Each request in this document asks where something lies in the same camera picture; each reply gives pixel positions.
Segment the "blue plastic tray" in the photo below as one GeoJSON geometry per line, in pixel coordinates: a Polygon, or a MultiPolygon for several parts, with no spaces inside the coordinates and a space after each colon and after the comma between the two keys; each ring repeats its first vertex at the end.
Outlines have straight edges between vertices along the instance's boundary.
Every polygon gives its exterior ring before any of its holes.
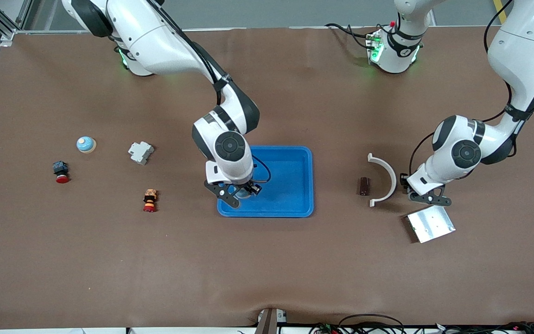
{"type": "MultiPolygon", "coordinates": [[[[218,199],[226,217],[305,218],[314,210],[312,152],[305,146],[251,146],[253,155],[271,170],[271,180],[261,184],[259,195],[240,200],[233,209],[218,199]]],[[[254,179],[267,179],[267,170],[254,161],[254,179]]]]}

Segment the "brown tabletop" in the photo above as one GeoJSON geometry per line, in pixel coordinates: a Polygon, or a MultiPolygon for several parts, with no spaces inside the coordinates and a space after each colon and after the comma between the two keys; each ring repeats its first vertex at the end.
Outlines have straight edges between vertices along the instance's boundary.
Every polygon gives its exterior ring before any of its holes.
{"type": "Polygon", "coordinates": [[[93,36],[15,36],[0,51],[0,328],[241,326],[265,307],[289,321],[534,321],[534,116],[515,158],[449,184],[455,233],[413,243],[401,217],[423,206],[399,190],[375,208],[356,195],[362,176],[375,197],[388,189],[369,152],[406,172],[445,117],[502,110],[483,28],[431,28],[399,75],[329,30],[190,35],[259,105],[248,142],[312,150],[314,213],[218,214],[191,139],[214,106],[203,76],[133,76],[93,36]],[[76,150],[82,135],[92,154],[76,150]],[[129,159],[134,141],[156,147],[146,166],[129,159]],[[157,213],[142,211],[147,188],[157,213]]]}

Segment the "light blue ball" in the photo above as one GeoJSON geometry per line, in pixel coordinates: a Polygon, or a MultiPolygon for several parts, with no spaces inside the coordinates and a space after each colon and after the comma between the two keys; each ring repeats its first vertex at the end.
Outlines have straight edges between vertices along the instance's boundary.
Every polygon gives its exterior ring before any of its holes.
{"type": "Polygon", "coordinates": [[[96,141],[91,137],[84,136],[78,139],[76,142],[76,147],[78,150],[80,150],[80,152],[89,154],[96,148],[96,141]]]}

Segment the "orange toy figure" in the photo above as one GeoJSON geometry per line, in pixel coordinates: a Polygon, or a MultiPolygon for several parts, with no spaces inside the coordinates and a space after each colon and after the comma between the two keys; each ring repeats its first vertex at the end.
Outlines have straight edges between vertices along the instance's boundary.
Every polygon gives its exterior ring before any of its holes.
{"type": "Polygon", "coordinates": [[[146,191],[146,195],[144,196],[144,202],[146,205],[144,205],[144,211],[145,212],[155,212],[155,202],[157,201],[158,197],[156,195],[155,189],[148,189],[146,191]]]}

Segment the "silver metal plate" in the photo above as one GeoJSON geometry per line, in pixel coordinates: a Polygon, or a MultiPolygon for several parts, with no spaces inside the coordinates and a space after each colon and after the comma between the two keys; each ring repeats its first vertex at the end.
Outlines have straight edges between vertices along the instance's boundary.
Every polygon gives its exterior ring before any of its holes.
{"type": "Polygon", "coordinates": [[[420,243],[455,231],[451,218],[449,218],[445,208],[441,206],[431,206],[408,214],[407,220],[409,220],[409,224],[411,224],[411,228],[413,228],[420,243]]]}

